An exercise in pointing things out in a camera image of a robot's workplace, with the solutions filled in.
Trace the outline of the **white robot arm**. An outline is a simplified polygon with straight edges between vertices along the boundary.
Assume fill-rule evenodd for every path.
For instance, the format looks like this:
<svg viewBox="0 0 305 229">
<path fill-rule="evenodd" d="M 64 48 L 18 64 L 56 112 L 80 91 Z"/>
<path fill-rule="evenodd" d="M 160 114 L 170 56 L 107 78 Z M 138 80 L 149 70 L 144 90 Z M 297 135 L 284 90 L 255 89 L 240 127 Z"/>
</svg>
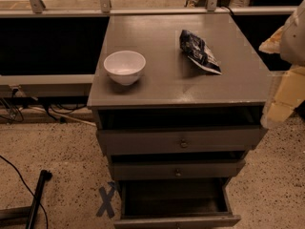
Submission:
<svg viewBox="0 0 305 229">
<path fill-rule="evenodd" d="M 285 24 L 259 46 L 261 52 L 278 53 L 291 68 L 275 76 L 263 108 L 261 125 L 272 129 L 283 123 L 305 101 L 305 0 Z"/>
</svg>

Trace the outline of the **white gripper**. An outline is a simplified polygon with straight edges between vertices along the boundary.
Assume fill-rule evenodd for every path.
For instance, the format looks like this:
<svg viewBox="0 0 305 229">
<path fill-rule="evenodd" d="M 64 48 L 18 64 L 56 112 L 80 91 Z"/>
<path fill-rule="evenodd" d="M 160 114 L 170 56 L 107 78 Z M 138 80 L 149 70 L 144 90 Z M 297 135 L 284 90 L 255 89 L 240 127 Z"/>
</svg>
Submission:
<svg viewBox="0 0 305 229">
<path fill-rule="evenodd" d="M 260 119 L 265 129 L 272 129 L 284 123 L 305 100 L 305 67 L 293 65 L 275 80 L 273 102 L 263 108 Z"/>
</svg>

